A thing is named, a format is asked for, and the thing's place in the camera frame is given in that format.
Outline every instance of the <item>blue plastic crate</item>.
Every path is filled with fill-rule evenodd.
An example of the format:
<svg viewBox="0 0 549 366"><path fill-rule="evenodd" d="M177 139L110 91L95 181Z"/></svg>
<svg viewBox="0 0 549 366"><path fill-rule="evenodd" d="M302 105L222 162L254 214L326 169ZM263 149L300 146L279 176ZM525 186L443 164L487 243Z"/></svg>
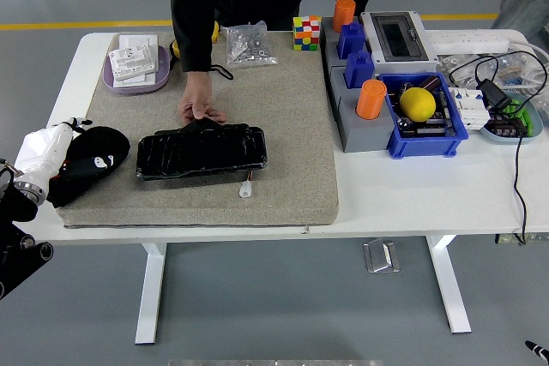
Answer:
<svg viewBox="0 0 549 366"><path fill-rule="evenodd" d="M454 124L455 136L436 136L436 137L402 137L396 122L396 114L392 109L392 104L389 95L385 96L385 100L389 106L389 111L395 123L395 129L391 134L387 149L393 159L402 159L407 156L435 156L443 155L453 157L456 155L455 149L462 141L465 141L469 135L465 126L463 126L462 118L460 117L457 107L455 107L454 99L452 98L448 85L444 77L440 73L414 73L414 74L390 74L380 75L378 79L385 83L387 90L400 90L401 84L410 82L418 86L430 76L437 76L442 85L446 101L448 103L449 116Z"/></svg>

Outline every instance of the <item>orange cylinder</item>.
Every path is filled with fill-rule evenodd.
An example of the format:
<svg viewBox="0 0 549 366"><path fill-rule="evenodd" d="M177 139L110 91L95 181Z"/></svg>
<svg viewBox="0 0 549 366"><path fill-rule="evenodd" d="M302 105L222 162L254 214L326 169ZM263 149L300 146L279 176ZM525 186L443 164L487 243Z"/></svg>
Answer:
<svg viewBox="0 0 549 366"><path fill-rule="evenodd" d="M334 21L332 28L337 32L341 32L341 26L348 25L353 21L354 8L356 7L354 0L336 0L334 10Z"/></svg>
<svg viewBox="0 0 549 366"><path fill-rule="evenodd" d="M378 117L385 94L387 94L387 87L382 81L376 79L365 81L357 104L357 115L366 120Z"/></svg>

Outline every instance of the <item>hand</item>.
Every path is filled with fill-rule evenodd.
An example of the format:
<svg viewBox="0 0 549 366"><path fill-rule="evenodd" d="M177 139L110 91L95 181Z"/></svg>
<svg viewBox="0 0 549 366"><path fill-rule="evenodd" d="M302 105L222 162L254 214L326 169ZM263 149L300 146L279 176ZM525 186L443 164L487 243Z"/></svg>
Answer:
<svg viewBox="0 0 549 366"><path fill-rule="evenodd" d="M183 126L203 117L209 117L217 123L226 122L226 113L214 109L212 100L212 80L209 73L188 72L187 85L178 106Z"/></svg>

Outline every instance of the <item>blue block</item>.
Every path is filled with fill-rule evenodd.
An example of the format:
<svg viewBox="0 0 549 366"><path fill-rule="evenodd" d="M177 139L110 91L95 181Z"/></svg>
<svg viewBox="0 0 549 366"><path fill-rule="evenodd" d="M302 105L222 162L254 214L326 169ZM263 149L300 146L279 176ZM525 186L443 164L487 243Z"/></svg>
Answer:
<svg viewBox="0 0 549 366"><path fill-rule="evenodd" d="M356 21L341 27L340 39L337 44L337 53L340 59L347 59L351 53L364 49L366 35L362 25Z"/></svg>
<svg viewBox="0 0 549 366"><path fill-rule="evenodd" d="M347 58L345 67L345 83L349 89L362 87L365 81L374 76L374 62L367 51L352 53Z"/></svg>

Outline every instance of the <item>power strip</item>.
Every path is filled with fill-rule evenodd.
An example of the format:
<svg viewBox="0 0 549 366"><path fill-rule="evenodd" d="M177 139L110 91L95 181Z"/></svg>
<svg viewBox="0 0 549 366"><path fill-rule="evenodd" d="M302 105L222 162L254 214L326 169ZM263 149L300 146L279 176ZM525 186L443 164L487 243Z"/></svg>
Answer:
<svg viewBox="0 0 549 366"><path fill-rule="evenodd" d="M544 243L549 242L549 233L526 233L526 243ZM518 239L512 233L503 233L496 235L497 244L519 243Z"/></svg>
<svg viewBox="0 0 549 366"><path fill-rule="evenodd" d="M480 53L505 53L509 40L492 30L429 30L429 39L440 55L478 55Z"/></svg>

